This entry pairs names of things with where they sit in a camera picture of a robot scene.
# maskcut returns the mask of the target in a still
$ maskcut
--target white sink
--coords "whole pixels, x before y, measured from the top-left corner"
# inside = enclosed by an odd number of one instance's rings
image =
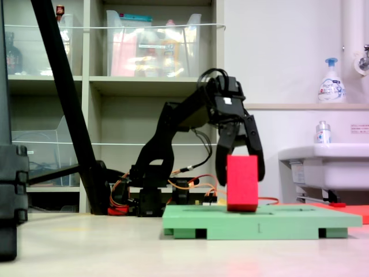
[[[369,144],[331,143],[279,152],[299,186],[323,190],[369,190]]]

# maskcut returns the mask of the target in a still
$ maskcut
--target faucet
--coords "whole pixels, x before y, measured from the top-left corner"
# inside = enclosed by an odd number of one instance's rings
[[[366,53],[366,57],[360,59],[359,68],[361,70],[368,70],[369,69],[369,44],[364,45],[364,50]]]

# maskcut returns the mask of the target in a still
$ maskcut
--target white pipe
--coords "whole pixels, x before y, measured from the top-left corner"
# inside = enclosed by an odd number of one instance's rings
[[[360,103],[364,100],[361,79],[367,73],[356,65],[364,55],[365,0],[341,0],[341,3],[342,37],[345,47],[342,77],[348,101]]]

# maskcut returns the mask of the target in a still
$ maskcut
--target red foam block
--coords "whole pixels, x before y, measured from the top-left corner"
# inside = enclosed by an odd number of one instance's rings
[[[258,208],[258,157],[227,157],[227,211],[255,212]]]

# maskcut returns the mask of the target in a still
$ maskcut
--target clear plastic container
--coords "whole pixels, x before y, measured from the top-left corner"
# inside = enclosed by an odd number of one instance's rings
[[[82,73],[82,29],[75,16],[64,14],[59,29],[73,75]],[[8,74],[52,76],[40,30],[5,26]]]
[[[62,169],[77,163],[65,117],[56,130],[12,131],[13,144],[27,147],[29,176]],[[40,186],[79,186],[79,174],[53,179]]]
[[[200,21],[201,14],[193,14],[187,25],[200,24]],[[125,28],[119,14],[113,10],[107,11],[107,24],[116,27],[108,29],[108,76],[199,75],[199,26]]]

